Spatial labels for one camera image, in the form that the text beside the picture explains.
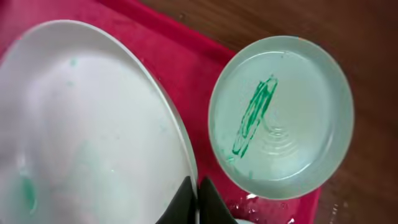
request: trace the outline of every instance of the black object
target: black object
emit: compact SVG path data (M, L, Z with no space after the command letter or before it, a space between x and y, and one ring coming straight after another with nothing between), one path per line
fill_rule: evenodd
M156 224L195 223L196 209L196 198L193 194L191 178L187 176Z
M200 183L198 197L201 224L238 224L209 178Z
M199 208L201 224L238 224L224 204L212 181L205 177L198 190L198 204L191 178L184 178L173 200L156 224L193 224Z

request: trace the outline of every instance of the red tray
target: red tray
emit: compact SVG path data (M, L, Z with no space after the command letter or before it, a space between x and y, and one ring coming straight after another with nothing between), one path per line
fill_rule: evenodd
M190 136L198 181L210 177L234 217L267 224L313 222L320 189L292 200L266 200L239 189L217 164L208 139L208 103L234 52L135 0L1 0L0 54L28 28L52 19L79 20L105 30L159 79Z

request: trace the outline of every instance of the white plate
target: white plate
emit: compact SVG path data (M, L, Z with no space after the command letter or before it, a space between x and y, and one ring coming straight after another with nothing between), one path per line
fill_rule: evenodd
M104 31L52 21L0 69L3 223L155 223L197 168L172 102Z

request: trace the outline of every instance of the green stain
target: green stain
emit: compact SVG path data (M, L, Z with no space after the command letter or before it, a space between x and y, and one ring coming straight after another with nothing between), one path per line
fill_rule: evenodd
M251 179L251 180L253 179L253 170L249 171L249 179Z
M37 204L35 188L33 181L24 175L22 176L22 193L30 214L33 214Z
M69 64L70 64L71 67L75 67L76 64L77 64L77 59L76 59L76 58L72 58L72 59L70 60Z
M73 87L75 84L72 81L67 81L67 86Z
M241 158L245 155L257 127L268 109L277 85L278 79L274 78L273 75L267 81L258 84L249 102L249 106L243 115L241 126L233 144L233 154L238 156L240 153Z

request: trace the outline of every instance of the water droplet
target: water droplet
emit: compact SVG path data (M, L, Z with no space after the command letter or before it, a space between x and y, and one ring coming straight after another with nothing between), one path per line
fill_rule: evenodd
M288 209L289 208L289 206L286 203L281 203L280 207L282 209Z
M180 21L184 21L185 20L185 14L184 13L180 13L178 18L180 19Z
M287 224L292 224L292 223L294 223L294 218L291 218L291 219L287 222Z
M338 211L338 204L334 204L334 206L333 206L333 211L331 212L331 217L330 217L330 221L329 221L329 224L333 224L333 221L335 220L335 217L336 217L336 215L337 215L337 211Z
M248 196L246 196L246 199L252 199L252 198L256 198L257 195L255 194L248 194Z
M235 158L233 156L228 156L226 160L229 163L233 163L235 161Z

